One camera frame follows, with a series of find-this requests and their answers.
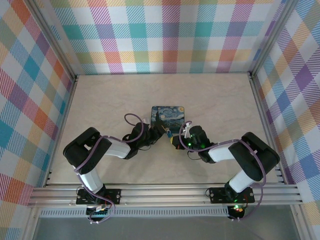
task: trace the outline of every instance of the beige tabletop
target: beige tabletop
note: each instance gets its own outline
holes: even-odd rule
[[[49,183],[78,183],[62,151],[87,128],[121,139],[132,130],[124,115],[150,117],[152,106],[183,106],[185,120],[200,125],[214,143],[249,131],[266,140],[247,74],[80,76]],[[132,159],[104,156],[97,170],[104,183],[225,183],[240,167],[235,160],[215,164],[191,160],[164,135]],[[274,171],[267,181],[278,181]]]

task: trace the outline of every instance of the black mounting plate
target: black mounting plate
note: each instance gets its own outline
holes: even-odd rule
[[[230,201],[225,195],[224,187],[210,187],[208,197],[210,197],[210,203],[212,204],[246,204],[247,201],[249,204],[252,204],[255,202],[254,192],[251,187],[247,187],[245,190],[239,193],[233,202]]]
[[[120,204],[121,199],[121,189],[110,188],[105,190],[106,195],[103,196],[106,199],[110,199],[115,205]],[[86,190],[79,189],[78,190],[78,197],[76,198],[75,204],[76,205],[93,205],[93,203],[89,202],[85,198],[79,196],[85,196]]]

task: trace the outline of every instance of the aluminum rail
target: aluminum rail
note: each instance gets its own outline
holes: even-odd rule
[[[76,190],[80,184],[54,184],[35,188],[29,201],[31,208],[70,208],[76,205]],[[224,184],[108,184],[108,189],[121,189],[117,207],[204,207],[232,206],[232,203],[211,204],[205,195],[208,188],[221,188]],[[256,205],[261,190],[253,188]],[[267,183],[263,187],[262,205],[299,205],[302,203],[296,185]]]

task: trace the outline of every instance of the starry night picture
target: starry night picture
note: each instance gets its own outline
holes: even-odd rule
[[[178,134],[181,125],[185,122],[185,108],[183,106],[153,106],[151,109],[151,126],[156,121],[156,114],[163,121],[164,127],[171,133]]]

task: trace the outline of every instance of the plaid wallpaper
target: plaid wallpaper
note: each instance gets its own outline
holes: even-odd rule
[[[37,2],[74,68],[95,75],[247,72],[285,0]]]
[[[0,0],[0,240],[26,224],[71,85],[23,0]]]
[[[320,0],[300,0],[258,73],[281,161],[320,239]]]

